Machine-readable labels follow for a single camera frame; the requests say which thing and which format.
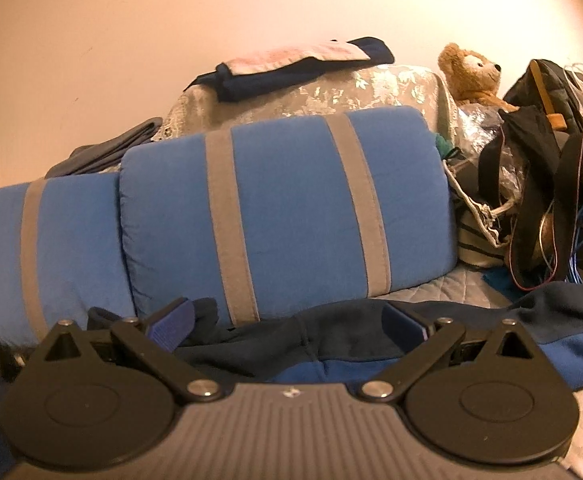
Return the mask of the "brown teddy bear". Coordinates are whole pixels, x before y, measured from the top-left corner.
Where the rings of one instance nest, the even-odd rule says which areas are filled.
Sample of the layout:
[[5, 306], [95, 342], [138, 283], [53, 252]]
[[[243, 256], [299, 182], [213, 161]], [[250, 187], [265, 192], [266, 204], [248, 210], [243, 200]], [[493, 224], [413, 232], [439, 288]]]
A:
[[444, 75], [452, 98], [458, 106], [480, 104], [515, 112], [518, 107], [499, 98], [502, 69], [484, 55], [447, 44], [438, 56], [438, 66]]

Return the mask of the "folded grey cloth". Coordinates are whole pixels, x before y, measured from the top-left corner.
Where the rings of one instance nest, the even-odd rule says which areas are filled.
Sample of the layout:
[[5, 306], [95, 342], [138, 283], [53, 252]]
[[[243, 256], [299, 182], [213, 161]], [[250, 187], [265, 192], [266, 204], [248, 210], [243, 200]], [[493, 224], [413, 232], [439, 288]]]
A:
[[97, 174], [119, 164], [131, 148], [150, 142], [161, 126], [162, 118], [154, 117], [105, 142], [79, 146], [67, 159], [52, 166], [46, 172], [45, 178]]

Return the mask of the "right blue striped pillow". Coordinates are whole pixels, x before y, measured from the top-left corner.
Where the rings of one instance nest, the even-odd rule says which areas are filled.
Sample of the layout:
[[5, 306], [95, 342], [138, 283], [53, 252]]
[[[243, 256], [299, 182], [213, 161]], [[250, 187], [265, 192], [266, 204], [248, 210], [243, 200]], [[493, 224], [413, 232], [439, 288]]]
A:
[[213, 298], [224, 325], [426, 283], [456, 263], [435, 138], [389, 106], [134, 148], [120, 172], [135, 306]]

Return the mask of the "left blue striped pillow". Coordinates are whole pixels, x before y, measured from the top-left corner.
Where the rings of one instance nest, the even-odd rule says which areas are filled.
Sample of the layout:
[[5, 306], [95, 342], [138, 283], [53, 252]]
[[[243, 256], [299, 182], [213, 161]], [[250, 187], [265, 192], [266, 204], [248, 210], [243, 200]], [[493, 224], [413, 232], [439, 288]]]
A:
[[34, 346], [92, 307], [135, 313], [122, 252], [116, 174], [0, 188], [0, 341]]

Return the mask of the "blue striped pillow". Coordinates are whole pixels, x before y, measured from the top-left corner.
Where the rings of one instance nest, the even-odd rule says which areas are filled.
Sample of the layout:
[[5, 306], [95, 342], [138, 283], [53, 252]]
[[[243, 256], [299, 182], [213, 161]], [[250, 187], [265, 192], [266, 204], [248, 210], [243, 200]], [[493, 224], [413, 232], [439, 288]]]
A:
[[224, 325], [426, 283], [456, 263], [435, 138], [389, 106], [134, 148], [120, 172], [135, 306], [213, 298]]
[[34, 346], [92, 307], [135, 313], [122, 252], [116, 174], [0, 188], [0, 341]]

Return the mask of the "folded navy garment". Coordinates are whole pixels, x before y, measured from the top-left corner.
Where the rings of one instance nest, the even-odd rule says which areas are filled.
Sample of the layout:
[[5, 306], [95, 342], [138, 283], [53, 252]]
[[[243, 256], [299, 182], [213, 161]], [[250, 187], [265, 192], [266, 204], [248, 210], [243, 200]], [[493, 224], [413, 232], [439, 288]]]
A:
[[395, 62], [395, 56], [387, 44], [378, 38], [357, 38], [348, 41], [348, 44], [360, 48], [369, 56], [369, 60], [320, 61], [315, 56], [305, 55], [300, 61], [253, 75], [235, 75], [226, 63], [221, 63], [213, 72], [197, 76], [186, 90], [194, 86], [208, 87], [215, 91], [220, 102], [239, 102], [299, 86], [337, 70], [359, 70]]

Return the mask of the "silver floral bedspread roll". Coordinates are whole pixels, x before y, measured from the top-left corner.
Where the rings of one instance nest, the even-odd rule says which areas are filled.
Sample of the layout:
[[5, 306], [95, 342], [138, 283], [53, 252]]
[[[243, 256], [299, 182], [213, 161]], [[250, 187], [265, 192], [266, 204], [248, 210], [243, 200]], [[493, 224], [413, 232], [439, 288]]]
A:
[[399, 64], [339, 70], [255, 98], [221, 102], [215, 91], [195, 84], [180, 94], [154, 140], [293, 116], [330, 115], [383, 106], [410, 106], [428, 128], [454, 140], [459, 112], [444, 79], [425, 67]]

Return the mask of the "navy blue fleece jacket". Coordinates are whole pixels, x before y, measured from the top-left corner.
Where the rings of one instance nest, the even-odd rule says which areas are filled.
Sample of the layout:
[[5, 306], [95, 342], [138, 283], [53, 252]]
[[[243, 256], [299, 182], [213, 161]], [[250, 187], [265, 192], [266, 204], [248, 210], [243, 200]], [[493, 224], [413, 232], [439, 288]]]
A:
[[398, 401], [359, 388], [403, 356], [388, 301], [237, 328], [214, 300], [173, 354], [223, 387], [179, 401], [124, 364], [94, 309], [34, 348], [0, 343], [0, 479], [571, 479], [573, 390], [521, 322], [466, 336]]

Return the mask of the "pink towel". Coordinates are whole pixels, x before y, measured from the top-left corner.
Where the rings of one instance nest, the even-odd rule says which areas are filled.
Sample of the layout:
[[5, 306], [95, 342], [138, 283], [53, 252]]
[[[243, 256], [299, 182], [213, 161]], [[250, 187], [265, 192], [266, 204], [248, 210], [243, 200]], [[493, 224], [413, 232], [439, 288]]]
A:
[[279, 70], [304, 60], [320, 62], [369, 61], [371, 57], [355, 44], [327, 41], [319, 44], [295, 44], [272, 50], [250, 53], [225, 61], [234, 76], [254, 75]]

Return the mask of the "black bag pile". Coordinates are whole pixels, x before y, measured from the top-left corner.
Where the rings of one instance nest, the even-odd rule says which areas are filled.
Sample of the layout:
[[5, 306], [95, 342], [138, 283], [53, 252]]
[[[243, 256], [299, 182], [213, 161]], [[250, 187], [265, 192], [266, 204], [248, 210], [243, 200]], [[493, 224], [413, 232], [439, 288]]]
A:
[[499, 132], [476, 160], [444, 160], [474, 230], [504, 264], [515, 287], [579, 282], [579, 215], [583, 213], [583, 115], [580, 79], [548, 60], [533, 60], [509, 90], [513, 112], [499, 110]]

